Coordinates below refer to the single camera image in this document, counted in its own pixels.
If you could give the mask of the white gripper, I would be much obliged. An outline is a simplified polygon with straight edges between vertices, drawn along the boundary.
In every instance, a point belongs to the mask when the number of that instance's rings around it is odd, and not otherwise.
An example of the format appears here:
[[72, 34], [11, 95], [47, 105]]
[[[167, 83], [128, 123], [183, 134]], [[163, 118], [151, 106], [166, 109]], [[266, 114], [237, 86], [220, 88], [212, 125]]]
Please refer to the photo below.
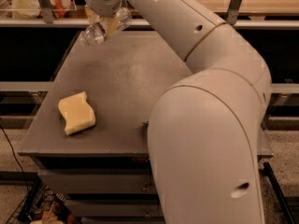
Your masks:
[[99, 16], [103, 17], [101, 22], [107, 38], [111, 38], [121, 30], [120, 17], [113, 15], [121, 8], [122, 0], [85, 0], [85, 2], [87, 5], [85, 12], [89, 23], [97, 23], [100, 21]]

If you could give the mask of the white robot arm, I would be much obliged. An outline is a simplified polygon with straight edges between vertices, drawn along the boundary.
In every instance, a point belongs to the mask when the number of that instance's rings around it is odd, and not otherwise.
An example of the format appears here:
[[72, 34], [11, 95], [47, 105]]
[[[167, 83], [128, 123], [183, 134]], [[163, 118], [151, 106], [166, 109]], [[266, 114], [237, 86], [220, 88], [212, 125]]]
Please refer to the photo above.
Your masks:
[[[100, 16], [120, 0], [85, 0]], [[271, 96], [263, 57], [195, 0], [127, 0], [192, 75], [167, 89], [148, 126], [166, 224], [264, 224], [257, 162]]]

